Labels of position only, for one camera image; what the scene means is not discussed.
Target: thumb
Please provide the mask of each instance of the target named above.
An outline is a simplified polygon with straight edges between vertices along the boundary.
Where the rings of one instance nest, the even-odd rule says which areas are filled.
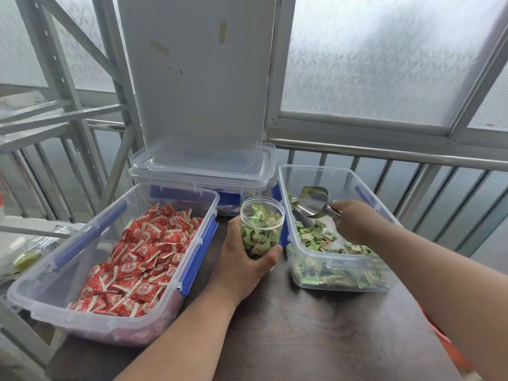
[[[280,245],[273,246],[268,252],[256,261],[257,270],[260,275],[265,275],[275,266],[279,259],[283,247]]]

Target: orange object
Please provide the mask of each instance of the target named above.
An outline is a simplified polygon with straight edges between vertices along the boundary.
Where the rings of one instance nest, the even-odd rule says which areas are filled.
[[[443,345],[444,350],[448,353],[448,356],[452,360],[453,364],[456,367],[462,367],[468,370],[474,370],[473,366],[470,364],[470,362],[467,360],[466,356],[459,350],[458,347],[456,347],[450,339],[441,332],[439,327],[437,327],[434,324],[434,321],[425,313],[425,311],[422,309],[422,312],[424,316],[429,321],[430,325],[432,326],[432,329],[434,330],[435,335],[437,338],[439,338],[439,341],[441,342],[441,345]]]

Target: dark wood tabletop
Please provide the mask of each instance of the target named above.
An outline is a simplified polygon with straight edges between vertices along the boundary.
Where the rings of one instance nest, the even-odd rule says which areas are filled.
[[[221,219],[182,310],[201,292],[225,238]],[[53,381],[106,381],[141,352],[69,336],[47,367]],[[169,347],[168,355],[178,355]],[[302,289],[283,254],[231,321],[216,380],[460,380],[407,289],[386,294]]]

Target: container lid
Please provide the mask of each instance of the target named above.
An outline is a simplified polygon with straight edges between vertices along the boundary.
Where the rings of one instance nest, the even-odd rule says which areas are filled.
[[[200,178],[210,181],[219,178],[238,185],[247,181],[255,187],[267,184],[275,172],[275,162],[275,147],[269,144],[224,146],[219,142],[172,138],[135,153],[130,174],[179,181],[184,176],[201,181]]]

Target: stainless steel scoop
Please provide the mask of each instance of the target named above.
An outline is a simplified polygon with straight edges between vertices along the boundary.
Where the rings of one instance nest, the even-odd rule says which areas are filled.
[[[292,205],[296,211],[308,218],[318,219],[325,215],[342,217],[342,213],[331,208],[329,202],[330,196],[326,188],[304,186],[298,199]]]

